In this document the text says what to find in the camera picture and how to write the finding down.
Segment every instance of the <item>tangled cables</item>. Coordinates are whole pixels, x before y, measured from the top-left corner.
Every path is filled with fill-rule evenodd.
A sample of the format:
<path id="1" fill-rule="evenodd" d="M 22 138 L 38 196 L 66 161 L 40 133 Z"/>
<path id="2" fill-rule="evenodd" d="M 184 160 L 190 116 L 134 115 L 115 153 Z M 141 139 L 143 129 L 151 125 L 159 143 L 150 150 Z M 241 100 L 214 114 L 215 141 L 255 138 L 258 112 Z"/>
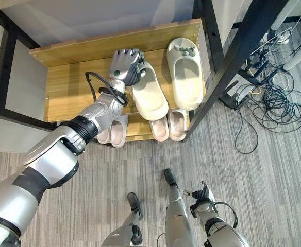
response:
<path id="1" fill-rule="evenodd" d="M 294 89 L 294 78 L 288 71 L 279 67 L 273 67 L 272 65 L 268 68 L 272 70 L 269 75 L 260 82 L 253 83 L 255 88 L 251 90 L 249 103 L 245 107 L 252 112 L 256 121 L 268 131 L 273 133 L 290 133 L 296 131 L 301 128 L 301 92 Z M 288 78 L 285 88 L 275 83 L 273 79 L 276 75 L 283 75 L 285 78 Z M 261 90 L 262 93 L 254 94 L 254 90 Z M 242 117 L 240 112 L 239 114 L 243 124 L 245 118 Z"/>

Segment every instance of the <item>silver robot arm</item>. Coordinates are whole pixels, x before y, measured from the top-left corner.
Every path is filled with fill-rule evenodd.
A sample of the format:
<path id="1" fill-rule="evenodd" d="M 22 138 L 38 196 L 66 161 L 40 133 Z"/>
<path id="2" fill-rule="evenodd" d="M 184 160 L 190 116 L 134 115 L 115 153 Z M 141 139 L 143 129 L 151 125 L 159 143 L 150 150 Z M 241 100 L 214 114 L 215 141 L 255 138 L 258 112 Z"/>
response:
<path id="1" fill-rule="evenodd" d="M 26 155 L 24 166 L 0 182 L 0 246 L 20 246 L 20 236 L 33 219 L 43 193 L 67 182 L 78 170 L 77 156 L 102 130 L 111 126 L 127 103 L 125 86 L 139 82 L 143 53 L 115 52 L 108 88 L 77 117 L 46 136 Z M 104 80 L 96 73 L 89 73 Z"/>
<path id="2" fill-rule="evenodd" d="M 219 203 L 215 201 L 212 191 L 208 185 L 204 185 L 203 190 L 195 192 L 184 191 L 184 194 L 197 199 L 196 204 L 192 205 L 190 210 L 194 218 L 200 219 L 200 224 L 207 234 L 205 246 L 249 247 L 249 244 L 245 238 L 219 216 L 215 206 Z M 229 206 L 227 203 L 223 202 L 220 202 L 220 204 Z M 233 212 L 235 215 L 234 227 L 236 227 L 238 224 L 236 218 L 237 216 L 235 211 Z"/>

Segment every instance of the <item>slipper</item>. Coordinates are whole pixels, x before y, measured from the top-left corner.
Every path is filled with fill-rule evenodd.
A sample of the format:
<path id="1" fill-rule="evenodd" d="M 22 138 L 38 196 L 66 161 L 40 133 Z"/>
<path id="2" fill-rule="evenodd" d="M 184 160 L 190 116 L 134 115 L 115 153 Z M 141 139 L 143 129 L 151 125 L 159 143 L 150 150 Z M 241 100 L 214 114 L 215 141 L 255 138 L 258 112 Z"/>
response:
<path id="1" fill-rule="evenodd" d="M 103 130 L 96 136 L 100 144 L 106 144 L 110 142 L 110 127 L 107 130 Z"/>
<path id="2" fill-rule="evenodd" d="M 176 105 L 187 111 L 195 110 L 203 97 L 199 51 L 192 41 L 177 38 L 166 52 Z"/>
<path id="3" fill-rule="evenodd" d="M 168 122 L 170 138 L 175 141 L 183 140 L 187 130 L 187 111 L 182 109 L 170 110 Z"/>
<path id="4" fill-rule="evenodd" d="M 169 137 L 169 127 L 168 120 L 165 117 L 155 120 L 149 121 L 150 128 L 152 129 L 153 137 L 155 140 L 159 142 L 163 142 Z"/>
<path id="5" fill-rule="evenodd" d="M 110 142 L 115 148 L 120 148 L 125 143 L 128 115 L 121 115 L 111 124 Z"/>
<path id="6" fill-rule="evenodd" d="M 139 70 L 146 71 L 145 76 L 131 87 L 132 98 L 140 115 L 148 121 L 159 120 L 168 113 L 168 102 L 157 81 L 153 67 L 144 62 Z"/>

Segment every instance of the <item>shoe pair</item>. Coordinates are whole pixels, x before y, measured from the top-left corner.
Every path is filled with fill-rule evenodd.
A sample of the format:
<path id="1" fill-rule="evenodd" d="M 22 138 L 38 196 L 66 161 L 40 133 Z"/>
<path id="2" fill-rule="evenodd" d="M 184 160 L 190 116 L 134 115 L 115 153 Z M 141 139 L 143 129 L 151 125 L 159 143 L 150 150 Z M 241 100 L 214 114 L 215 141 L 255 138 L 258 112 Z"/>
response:
<path id="1" fill-rule="evenodd" d="M 160 142 L 169 136 L 172 140 L 184 139 L 186 111 L 196 109 L 203 97 L 201 62 L 196 45 L 185 38 L 174 39 L 168 46 L 166 56 L 174 99 L 179 109 L 168 112 L 168 102 L 148 62 L 139 68 L 146 71 L 145 76 L 130 89 L 140 115 L 150 121 L 153 136 Z"/>
<path id="2" fill-rule="evenodd" d="M 159 142 L 167 140 L 169 137 L 175 141 L 181 141 L 186 136 L 187 131 L 187 111 L 182 109 L 169 110 L 167 116 L 149 121 L 153 137 Z"/>
<path id="3" fill-rule="evenodd" d="M 110 128 L 103 130 L 96 138 L 100 144 L 111 143 L 113 147 L 119 148 L 125 143 L 127 125 L 128 115 L 121 115 L 113 121 Z"/>

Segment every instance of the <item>shoe rack shelf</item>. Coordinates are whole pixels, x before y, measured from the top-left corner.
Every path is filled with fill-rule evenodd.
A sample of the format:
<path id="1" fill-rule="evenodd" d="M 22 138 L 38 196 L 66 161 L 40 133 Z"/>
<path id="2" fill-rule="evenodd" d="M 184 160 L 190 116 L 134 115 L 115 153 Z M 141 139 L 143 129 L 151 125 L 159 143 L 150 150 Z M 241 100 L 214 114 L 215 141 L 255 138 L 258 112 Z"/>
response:
<path id="1" fill-rule="evenodd" d="M 169 108 L 176 109 L 166 48 L 175 38 L 187 38 L 197 44 L 200 27 L 201 19 L 192 19 L 30 50 L 35 59 L 48 67 L 44 121 L 68 121 L 90 105 L 93 98 L 85 72 L 94 71 L 109 80 L 112 55 L 115 50 L 124 48 L 139 48 L 145 52 Z M 94 78 L 92 84 L 96 91 L 104 86 Z M 128 88 L 126 93 L 129 98 L 123 110 L 123 114 L 129 115 L 126 140 L 153 139 L 148 121 L 139 115 Z"/>

